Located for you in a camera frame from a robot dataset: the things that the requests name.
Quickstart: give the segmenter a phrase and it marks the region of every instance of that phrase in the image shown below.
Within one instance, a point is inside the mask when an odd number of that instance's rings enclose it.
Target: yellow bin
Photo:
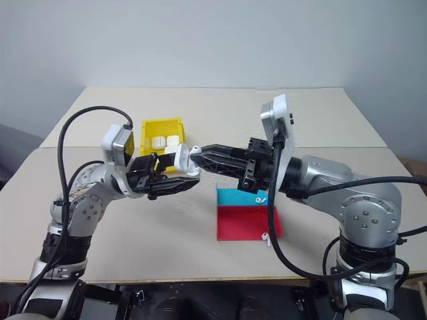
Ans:
[[[179,136],[179,143],[184,142],[184,126],[181,122],[181,118],[142,121],[141,146],[139,154],[149,155],[150,153],[156,152],[158,155],[163,155],[163,150],[153,150],[151,148],[151,139],[159,136],[166,138],[169,135],[177,135]],[[175,171],[175,167],[168,167],[166,171]]]

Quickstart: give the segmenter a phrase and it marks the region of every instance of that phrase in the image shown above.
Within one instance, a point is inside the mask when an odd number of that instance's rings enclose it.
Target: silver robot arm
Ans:
[[[163,172],[173,165],[175,154],[153,153],[132,159],[133,133],[125,126],[112,125],[102,141],[104,164],[83,170],[69,192],[69,223],[67,244],[55,266],[48,271],[17,312],[45,315],[48,318],[78,319],[85,297],[87,252],[97,224],[107,206],[125,197],[138,198],[147,194],[154,200],[162,195],[179,193],[198,183],[198,177],[167,178]],[[33,280],[51,260],[63,230],[62,195],[51,206],[52,220],[47,228],[43,250],[31,272]]]
[[[300,165],[298,185],[309,191],[366,178],[346,165],[312,156],[302,157]],[[347,271],[377,257],[394,256],[401,196],[393,184],[340,189],[300,201],[340,222],[336,269]],[[383,263],[342,279],[332,295],[342,309],[367,305],[389,311],[394,304],[395,278],[396,264]]]
[[[251,138],[247,149],[208,145],[202,147],[200,153],[191,155],[191,160],[206,171],[239,179],[238,189],[256,193],[270,186],[272,146],[275,140],[280,139],[285,147],[280,158],[277,191],[340,222],[340,250],[334,272],[351,270],[375,258],[394,257],[400,224],[399,190],[390,183],[379,183],[331,191],[307,199],[292,197],[294,187],[311,191],[365,177],[335,161],[311,156],[302,159],[292,157],[295,149],[294,119],[288,111],[285,95],[262,106],[261,120],[267,141]],[[347,314],[354,311],[353,307],[363,305],[377,310],[375,313],[384,313],[385,317],[392,316],[387,311],[393,308],[395,276],[395,263],[381,263],[335,281],[330,295],[341,309],[351,308]]]

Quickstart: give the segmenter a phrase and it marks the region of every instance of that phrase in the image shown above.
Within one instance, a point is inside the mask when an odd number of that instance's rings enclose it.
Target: white cube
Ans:
[[[163,150],[166,147],[165,137],[159,136],[151,139],[151,148],[153,150]]]
[[[168,153],[175,153],[176,148],[178,148],[177,145],[167,145],[165,147],[165,155],[167,155]]]
[[[166,138],[166,145],[179,145],[179,135],[168,135]]]

